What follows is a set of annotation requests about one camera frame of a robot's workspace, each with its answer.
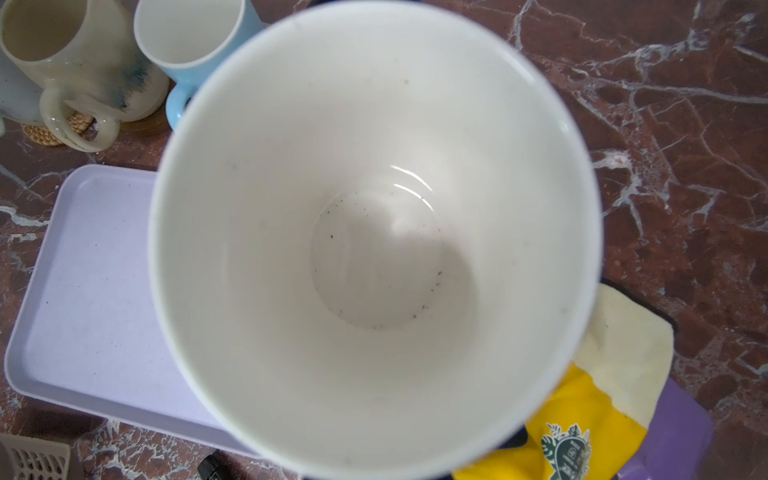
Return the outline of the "white and blue mug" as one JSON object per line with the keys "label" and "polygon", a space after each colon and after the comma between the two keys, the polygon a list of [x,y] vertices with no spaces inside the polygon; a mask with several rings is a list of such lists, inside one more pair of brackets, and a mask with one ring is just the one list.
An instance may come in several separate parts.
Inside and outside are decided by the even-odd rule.
{"label": "white and blue mug", "polygon": [[247,0],[141,0],[133,27],[144,55],[175,82],[165,112],[176,128],[214,70],[266,24]]}

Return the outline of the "white speckled mug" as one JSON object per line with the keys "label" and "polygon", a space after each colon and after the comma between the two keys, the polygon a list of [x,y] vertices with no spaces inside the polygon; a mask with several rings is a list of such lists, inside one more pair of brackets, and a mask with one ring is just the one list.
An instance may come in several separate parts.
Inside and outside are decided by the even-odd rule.
{"label": "white speckled mug", "polygon": [[7,120],[43,127],[39,108],[42,90],[4,51],[1,51],[0,60],[1,135],[6,133]]}

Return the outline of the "beige ceramic mug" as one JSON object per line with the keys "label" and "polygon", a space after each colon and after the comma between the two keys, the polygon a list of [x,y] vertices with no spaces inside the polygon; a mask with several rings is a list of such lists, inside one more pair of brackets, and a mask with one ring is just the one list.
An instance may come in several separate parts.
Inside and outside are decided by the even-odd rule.
{"label": "beige ceramic mug", "polygon": [[79,151],[109,148],[123,123],[152,115],[168,93],[118,1],[7,1],[1,48],[41,87],[46,127]]}

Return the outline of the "white and lilac mug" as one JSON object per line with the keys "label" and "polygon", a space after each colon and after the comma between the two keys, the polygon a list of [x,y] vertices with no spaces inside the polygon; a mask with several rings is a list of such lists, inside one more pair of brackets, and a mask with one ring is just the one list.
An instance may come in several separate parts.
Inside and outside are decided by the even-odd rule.
{"label": "white and lilac mug", "polygon": [[499,447],[571,363],[603,261],[560,95],[410,1],[312,7],[244,44],[171,135],[149,223],[185,380],[313,479],[433,479]]}

